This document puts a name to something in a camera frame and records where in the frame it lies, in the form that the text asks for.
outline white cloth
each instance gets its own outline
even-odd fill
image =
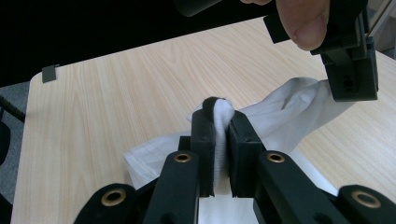
[[[327,80],[316,81],[297,77],[273,91],[261,102],[240,111],[245,113],[256,133],[268,150],[291,153],[309,133],[334,119],[353,103],[336,103]],[[229,101],[215,104],[217,140],[215,154],[215,193],[228,193],[227,160],[224,146],[225,129],[233,115]],[[181,135],[190,132],[161,136],[135,147],[124,154],[132,182],[136,189],[157,178],[166,156],[177,150]],[[231,195],[200,199],[200,223],[257,223],[251,199],[233,199]]]

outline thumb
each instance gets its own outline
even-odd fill
[[[327,32],[330,0],[276,0],[286,33],[300,49],[321,45]]]

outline gray carpet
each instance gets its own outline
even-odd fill
[[[29,82],[0,88],[0,94],[15,105],[20,111],[26,112]],[[11,143],[8,155],[0,167],[0,193],[9,201],[14,201],[17,184],[18,165],[21,154],[23,123],[4,112],[2,121],[11,130]]]

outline screw hole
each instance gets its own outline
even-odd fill
[[[332,224],[332,219],[321,213],[316,213],[314,215],[314,220],[320,224]]]
[[[177,215],[175,213],[165,213],[161,217],[162,224],[174,224],[177,221]]]
[[[352,80],[345,80],[344,81],[344,86],[345,87],[353,87],[353,81]]]
[[[268,161],[272,161],[272,162],[283,162],[285,161],[285,158],[277,153],[270,153],[267,155],[267,159]]]
[[[111,189],[102,197],[102,205],[111,207],[122,203],[126,198],[125,189]]]
[[[356,190],[352,192],[352,198],[363,206],[369,208],[381,207],[381,202],[372,194]]]
[[[189,154],[178,154],[175,156],[175,161],[178,162],[187,162],[191,160],[191,156]]]

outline wooden table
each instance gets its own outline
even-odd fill
[[[361,184],[396,201],[396,62],[377,53],[379,100],[360,102],[299,145],[337,188]],[[29,92],[13,223],[72,223],[99,188],[131,183],[123,153],[186,131],[206,97],[235,108],[292,77],[325,79],[319,57],[274,45],[261,19],[37,74]]]

